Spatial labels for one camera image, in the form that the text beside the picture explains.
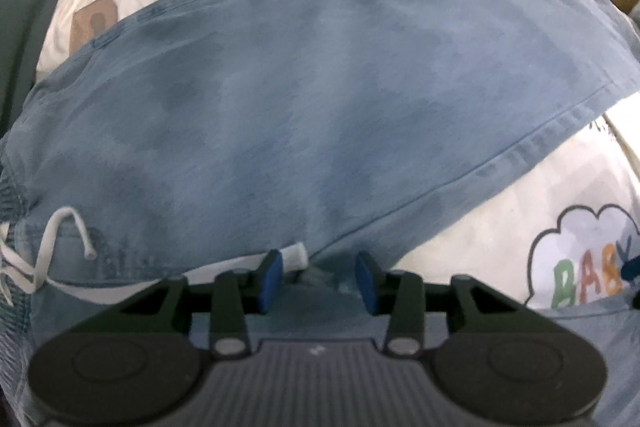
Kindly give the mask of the cream bear print bedsheet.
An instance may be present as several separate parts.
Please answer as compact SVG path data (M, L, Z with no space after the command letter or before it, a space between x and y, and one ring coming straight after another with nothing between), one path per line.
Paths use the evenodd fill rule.
M271 248L542 309L638 282L608 111L639 36L611 0L58 0L38 77L35 278L79 298Z

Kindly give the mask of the light blue denim pants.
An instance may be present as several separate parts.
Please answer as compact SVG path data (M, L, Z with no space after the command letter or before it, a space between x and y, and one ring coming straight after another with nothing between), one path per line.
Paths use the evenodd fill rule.
M639 87L610 0L160 0L32 88L1 141L1 388L41 343L173 275L288 254L256 329L358 335L384 267Z

